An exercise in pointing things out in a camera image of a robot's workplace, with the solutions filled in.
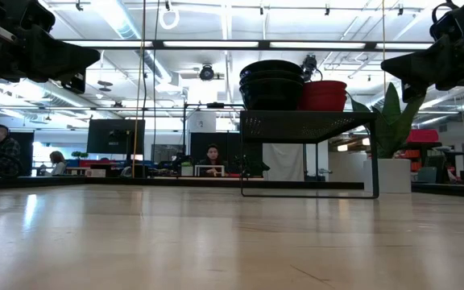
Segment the black partition wall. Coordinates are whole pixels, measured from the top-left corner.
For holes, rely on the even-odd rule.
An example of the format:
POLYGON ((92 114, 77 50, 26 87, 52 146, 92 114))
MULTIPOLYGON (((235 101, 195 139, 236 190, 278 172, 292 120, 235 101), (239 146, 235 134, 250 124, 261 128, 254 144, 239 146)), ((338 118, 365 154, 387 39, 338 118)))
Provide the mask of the black partition wall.
POLYGON ((207 147, 215 144, 222 161, 226 163, 226 174, 232 176, 243 172, 249 177, 260 177, 267 167, 263 163, 263 145, 241 144, 239 133, 192 133, 189 138, 190 155, 195 165, 205 159, 207 147))

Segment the black computer monitor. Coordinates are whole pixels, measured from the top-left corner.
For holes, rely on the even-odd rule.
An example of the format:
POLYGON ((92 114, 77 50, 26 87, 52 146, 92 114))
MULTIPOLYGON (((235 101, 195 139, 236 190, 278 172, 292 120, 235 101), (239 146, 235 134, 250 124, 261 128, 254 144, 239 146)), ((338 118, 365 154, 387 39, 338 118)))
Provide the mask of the black computer monitor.
POLYGON ((86 152, 142 155, 144 151, 144 133, 144 120, 90 120, 86 152))

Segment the white round plant pot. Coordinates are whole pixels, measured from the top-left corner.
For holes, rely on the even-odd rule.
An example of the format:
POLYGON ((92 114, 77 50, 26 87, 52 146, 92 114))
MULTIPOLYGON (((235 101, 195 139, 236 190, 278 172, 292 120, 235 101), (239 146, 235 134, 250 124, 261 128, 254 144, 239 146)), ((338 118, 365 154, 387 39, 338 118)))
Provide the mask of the white round plant pot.
MULTIPOLYGON (((372 162, 363 161, 364 191, 373 192, 372 162)), ((379 192, 380 193, 410 193, 411 162, 408 159, 378 159, 379 192)))

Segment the white curtain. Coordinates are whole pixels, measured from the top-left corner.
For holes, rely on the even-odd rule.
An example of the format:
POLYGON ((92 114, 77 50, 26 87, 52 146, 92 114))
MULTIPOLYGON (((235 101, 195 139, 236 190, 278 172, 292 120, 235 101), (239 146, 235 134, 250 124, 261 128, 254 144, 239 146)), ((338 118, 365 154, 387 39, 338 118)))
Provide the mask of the white curtain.
POLYGON ((263 172, 267 181, 304 181, 304 147, 301 144, 264 143, 263 172))

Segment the person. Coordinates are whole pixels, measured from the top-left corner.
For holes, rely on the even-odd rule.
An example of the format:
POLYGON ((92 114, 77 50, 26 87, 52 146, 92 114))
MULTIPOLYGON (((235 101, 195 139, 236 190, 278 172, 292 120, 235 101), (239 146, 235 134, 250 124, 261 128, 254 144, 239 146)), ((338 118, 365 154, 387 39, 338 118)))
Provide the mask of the person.
POLYGON ((50 160, 53 165, 51 172, 52 176, 64 175, 66 172, 67 163, 65 161, 64 155, 60 151, 53 151, 50 154, 50 160))
POLYGON ((206 157, 199 163, 198 173, 200 176, 223 177, 226 176, 226 163, 219 155, 218 146, 210 144, 207 147, 206 157))
POLYGON ((10 137, 9 129, 0 125, 0 172, 5 175, 19 173, 19 165, 14 159, 20 157, 19 143, 10 137))

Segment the stack of black bowls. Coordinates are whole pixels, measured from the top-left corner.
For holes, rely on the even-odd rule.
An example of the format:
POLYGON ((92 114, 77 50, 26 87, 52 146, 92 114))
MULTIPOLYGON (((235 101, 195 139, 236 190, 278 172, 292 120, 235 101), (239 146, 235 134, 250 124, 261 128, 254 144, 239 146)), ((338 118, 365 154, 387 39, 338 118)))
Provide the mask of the stack of black bowls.
POLYGON ((303 88, 297 81, 267 78, 248 81, 239 91, 248 110, 296 110, 303 88))

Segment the black aluminium table frame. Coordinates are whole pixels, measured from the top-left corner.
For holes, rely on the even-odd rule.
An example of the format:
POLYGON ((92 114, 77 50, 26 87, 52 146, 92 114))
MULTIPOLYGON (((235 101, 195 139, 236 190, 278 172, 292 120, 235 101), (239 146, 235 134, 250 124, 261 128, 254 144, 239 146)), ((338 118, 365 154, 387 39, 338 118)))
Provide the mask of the black aluminium table frame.
MULTIPOLYGON (((130 179, 84 176, 54 176, 8 179, 0 178, 0 189, 24 189, 34 187, 67 186, 79 184, 105 185, 146 185, 175 187, 217 187, 236 189, 317 189, 317 190, 362 190, 364 185, 359 182, 296 182, 296 181, 263 181, 235 180, 232 178, 195 178, 195 179, 130 179)), ((464 197, 464 184, 412 184, 415 193, 430 193, 444 196, 464 197)))

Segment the black overhead crossbar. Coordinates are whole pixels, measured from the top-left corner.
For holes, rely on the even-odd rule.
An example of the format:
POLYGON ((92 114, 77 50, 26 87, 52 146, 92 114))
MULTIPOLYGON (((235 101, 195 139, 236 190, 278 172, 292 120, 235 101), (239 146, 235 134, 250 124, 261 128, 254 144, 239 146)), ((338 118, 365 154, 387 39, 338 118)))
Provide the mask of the black overhead crossbar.
POLYGON ((283 40, 124 40, 65 39, 65 43, 95 49, 154 48, 156 50, 292 50, 292 51, 360 51, 412 52, 429 48, 424 42, 352 42, 352 41, 283 41, 283 40))

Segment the black perforated metal rack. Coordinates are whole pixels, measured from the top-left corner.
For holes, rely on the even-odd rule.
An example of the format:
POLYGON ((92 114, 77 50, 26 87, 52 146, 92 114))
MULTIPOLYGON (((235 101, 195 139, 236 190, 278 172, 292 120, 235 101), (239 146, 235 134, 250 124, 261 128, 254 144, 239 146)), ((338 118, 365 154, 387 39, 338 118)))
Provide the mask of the black perforated metal rack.
MULTIPOLYGON (((240 112, 240 139, 244 143, 287 143, 287 144, 315 144, 327 141, 342 133, 353 130, 359 126, 367 126, 375 133, 374 113, 355 112, 318 112, 318 111, 275 111, 275 110, 244 110, 240 112)), ((379 197, 378 157, 372 155, 372 182, 373 192, 352 195, 319 195, 317 189, 314 195, 289 194, 245 194, 240 189, 242 197, 271 197, 271 198, 331 198, 331 199, 377 199, 379 197)), ((317 153, 316 175, 318 175, 317 153)), ((240 164, 240 180, 244 180, 243 164, 240 164)))

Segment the green snake plant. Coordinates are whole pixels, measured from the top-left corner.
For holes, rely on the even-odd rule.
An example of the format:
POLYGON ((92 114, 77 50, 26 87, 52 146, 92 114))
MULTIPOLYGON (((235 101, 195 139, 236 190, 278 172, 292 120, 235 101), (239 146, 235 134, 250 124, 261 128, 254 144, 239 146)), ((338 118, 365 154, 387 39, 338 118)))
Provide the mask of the green snake plant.
POLYGON ((402 148, 410 134, 412 121, 424 102, 425 96, 412 98, 403 110, 400 109, 400 99, 396 87, 389 83, 384 95, 384 104, 381 109, 372 106, 370 109, 361 102, 351 98, 354 112, 374 113, 375 133, 368 127, 367 130, 375 141, 371 142, 371 154, 379 159, 391 159, 402 148))

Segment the black ceiling spotlight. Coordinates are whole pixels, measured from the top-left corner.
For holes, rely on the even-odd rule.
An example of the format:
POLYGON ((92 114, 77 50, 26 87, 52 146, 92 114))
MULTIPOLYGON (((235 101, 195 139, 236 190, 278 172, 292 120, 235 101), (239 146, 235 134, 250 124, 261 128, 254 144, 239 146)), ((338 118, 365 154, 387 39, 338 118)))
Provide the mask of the black ceiling spotlight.
POLYGON ((323 74, 320 71, 320 69, 317 67, 317 60, 316 60, 315 55, 307 55, 304 58, 303 63, 300 67, 302 69, 302 76, 303 76, 304 82, 313 81, 315 76, 317 76, 317 79, 319 81, 323 80, 323 74))

